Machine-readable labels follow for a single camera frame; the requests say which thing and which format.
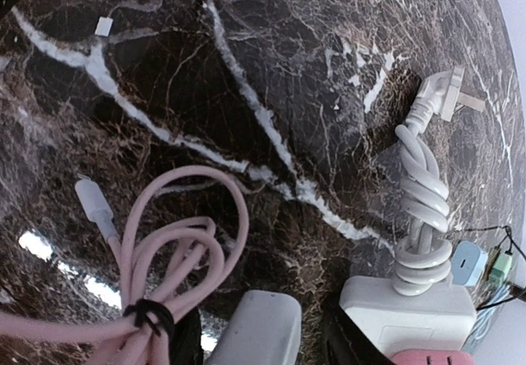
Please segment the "pink plug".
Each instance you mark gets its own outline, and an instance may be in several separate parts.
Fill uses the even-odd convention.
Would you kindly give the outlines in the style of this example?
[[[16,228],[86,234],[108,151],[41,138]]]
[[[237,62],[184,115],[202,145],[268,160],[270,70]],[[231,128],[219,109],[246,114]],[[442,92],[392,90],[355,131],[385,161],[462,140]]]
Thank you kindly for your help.
[[[474,365],[471,354],[457,350],[408,349],[396,353],[391,361],[398,365]]]

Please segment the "blue grey power strip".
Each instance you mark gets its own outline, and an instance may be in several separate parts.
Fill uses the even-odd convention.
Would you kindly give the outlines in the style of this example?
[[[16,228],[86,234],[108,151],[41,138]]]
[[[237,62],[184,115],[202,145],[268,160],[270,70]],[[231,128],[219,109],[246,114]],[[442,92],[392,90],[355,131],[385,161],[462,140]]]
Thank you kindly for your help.
[[[488,305],[499,303],[507,299],[509,296],[510,286],[508,284],[504,284],[492,293],[491,297],[487,300],[486,303],[483,304],[483,306],[485,307]],[[500,305],[498,305],[497,307],[478,310],[477,320],[473,326],[470,335],[464,343],[462,351],[470,354],[473,354],[475,352],[476,348],[479,346],[481,341],[486,336],[487,332],[490,330],[494,314],[499,307]]]

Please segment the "small blue charger plug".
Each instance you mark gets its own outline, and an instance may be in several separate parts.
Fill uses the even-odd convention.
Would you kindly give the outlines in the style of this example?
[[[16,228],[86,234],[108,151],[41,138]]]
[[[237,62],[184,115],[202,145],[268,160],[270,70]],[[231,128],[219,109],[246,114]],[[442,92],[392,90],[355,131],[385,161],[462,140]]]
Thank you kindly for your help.
[[[474,287],[480,280],[488,260],[488,253],[475,243],[462,241],[451,260],[453,284]]]

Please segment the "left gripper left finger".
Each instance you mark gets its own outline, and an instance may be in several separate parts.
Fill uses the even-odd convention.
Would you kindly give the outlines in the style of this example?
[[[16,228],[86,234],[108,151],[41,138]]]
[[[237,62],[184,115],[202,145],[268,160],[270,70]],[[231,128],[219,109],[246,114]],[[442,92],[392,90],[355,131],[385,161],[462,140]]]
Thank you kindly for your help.
[[[176,325],[170,341],[171,365],[201,365],[201,315],[192,309]]]

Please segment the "green charger plug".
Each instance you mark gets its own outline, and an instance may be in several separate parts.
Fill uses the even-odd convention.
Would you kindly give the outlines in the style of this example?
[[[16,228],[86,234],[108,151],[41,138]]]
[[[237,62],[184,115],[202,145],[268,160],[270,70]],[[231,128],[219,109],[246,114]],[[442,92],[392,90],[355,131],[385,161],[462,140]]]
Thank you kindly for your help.
[[[495,286],[503,285],[510,273],[512,264],[513,255],[511,252],[507,251],[500,253],[490,269],[488,281]]]

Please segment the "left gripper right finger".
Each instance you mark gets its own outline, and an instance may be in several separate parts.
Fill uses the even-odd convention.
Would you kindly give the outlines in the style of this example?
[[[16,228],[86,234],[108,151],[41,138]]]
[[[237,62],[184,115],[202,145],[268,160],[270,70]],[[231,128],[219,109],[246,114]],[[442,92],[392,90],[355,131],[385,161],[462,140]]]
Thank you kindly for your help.
[[[341,307],[328,309],[322,322],[322,352],[329,365],[390,365]]]

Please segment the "long white power strip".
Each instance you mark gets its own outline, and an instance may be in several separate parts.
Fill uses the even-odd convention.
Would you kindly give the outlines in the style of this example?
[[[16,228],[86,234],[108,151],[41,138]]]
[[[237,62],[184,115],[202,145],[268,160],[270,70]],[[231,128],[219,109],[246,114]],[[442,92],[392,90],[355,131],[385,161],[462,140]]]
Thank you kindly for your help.
[[[339,297],[347,319],[387,358],[409,349],[458,350],[476,321],[468,290],[453,282],[453,245],[444,237],[450,191],[421,138],[433,116],[450,121],[456,104],[466,99],[469,107],[483,111],[482,100],[462,91],[464,73],[463,67],[453,67],[428,76],[395,128],[406,171],[401,208],[410,224],[395,246],[392,276],[351,277]]]

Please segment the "white charger with pink cable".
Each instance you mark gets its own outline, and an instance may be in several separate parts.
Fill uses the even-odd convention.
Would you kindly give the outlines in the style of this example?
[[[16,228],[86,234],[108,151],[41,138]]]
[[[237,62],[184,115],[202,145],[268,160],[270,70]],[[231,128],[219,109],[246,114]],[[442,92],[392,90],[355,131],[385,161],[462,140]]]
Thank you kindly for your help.
[[[297,299],[263,290],[246,292],[206,362],[225,365],[293,365],[302,338]]]

